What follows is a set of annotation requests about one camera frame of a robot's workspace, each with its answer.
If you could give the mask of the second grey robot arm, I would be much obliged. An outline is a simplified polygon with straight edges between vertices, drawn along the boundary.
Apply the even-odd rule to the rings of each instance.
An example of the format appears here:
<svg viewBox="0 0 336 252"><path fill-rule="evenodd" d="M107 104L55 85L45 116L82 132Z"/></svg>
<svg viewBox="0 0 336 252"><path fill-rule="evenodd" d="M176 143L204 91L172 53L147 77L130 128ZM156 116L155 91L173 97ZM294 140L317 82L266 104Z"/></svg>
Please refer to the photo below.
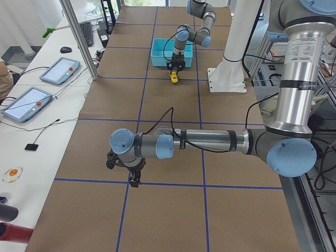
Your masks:
<svg viewBox="0 0 336 252"><path fill-rule="evenodd" d="M206 1L191 0L187 2L187 12L203 22L199 30L189 25L181 25L177 28L172 58L166 62L169 71L179 72L184 69L184 51L188 41L202 47L208 47L212 41L211 28L216 20L214 7Z"/></svg>

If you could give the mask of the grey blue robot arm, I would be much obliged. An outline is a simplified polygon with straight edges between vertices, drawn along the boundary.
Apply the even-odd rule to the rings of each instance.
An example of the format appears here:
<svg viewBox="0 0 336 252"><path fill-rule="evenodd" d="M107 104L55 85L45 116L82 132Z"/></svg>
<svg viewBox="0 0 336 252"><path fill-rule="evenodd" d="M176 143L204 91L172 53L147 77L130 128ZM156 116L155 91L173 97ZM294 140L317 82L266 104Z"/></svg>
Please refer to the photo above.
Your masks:
<svg viewBox="0 0 336 252"><path fill-rule="evenodd" d="M152 135L154 121L165 115L160 134L187 127L200 132L210 129L226 134L243 129L245 110L254 100L251 88L243 93L213 93L206 73L219 61L221 46L228 41L232 18L226 7L214 9L217 20L212 30L214 44L209 49L193 46L192 65L173 85L164 67L151 63L152 40L175 33L188 23L200 28L197 17L179 7L126 7L122 10L108 56L113 66L106 75L112 87L107 91L110 118L115 128L145 130ZM146 167L144 186L197 189L278 190L276 174L259 159L230 154L228 146L212 149L202 141L189 140L186 150L176 150L175 158L132 159L133 169Z"/></svg>

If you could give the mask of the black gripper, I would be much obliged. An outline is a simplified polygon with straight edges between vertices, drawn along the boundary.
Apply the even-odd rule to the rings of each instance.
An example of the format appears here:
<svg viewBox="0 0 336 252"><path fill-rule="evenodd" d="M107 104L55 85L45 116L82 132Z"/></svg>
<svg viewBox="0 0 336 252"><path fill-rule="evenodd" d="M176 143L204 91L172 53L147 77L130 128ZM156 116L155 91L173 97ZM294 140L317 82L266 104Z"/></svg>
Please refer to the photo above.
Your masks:
<svg viewBox="0 0 336 252"><path fill-rule="evenodd" d="M171 60L166 62L167 69L170 71L170 76L174 76L174 68L177 70L177 74L185 67L184 55L179 53L178 55L173 53Z"/></svg>
<svg viewBox="0 0 336 252"><path fill-rule="evenodd" d="M139 185L141 184L140 181L141 170L144 168L144 166L145 166L145 159L140 159L138 164L129 168L131 175L128 182L131 187L139 187Z"/></svg>

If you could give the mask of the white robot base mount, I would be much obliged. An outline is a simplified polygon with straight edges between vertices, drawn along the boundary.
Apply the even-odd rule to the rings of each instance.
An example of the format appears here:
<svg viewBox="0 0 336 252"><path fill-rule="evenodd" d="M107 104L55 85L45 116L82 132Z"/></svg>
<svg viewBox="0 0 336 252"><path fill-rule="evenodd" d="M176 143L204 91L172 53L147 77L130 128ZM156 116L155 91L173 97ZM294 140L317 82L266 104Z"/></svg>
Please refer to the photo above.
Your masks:
<svg viewBox="0 0 336 252"><path fill-rule="evenodd" d="M243 71L243 57L254 23L259 20L265 2L260 0L237 1L223 60L216 68L209 68L208 84L211 93L247 92Z"/></svg>

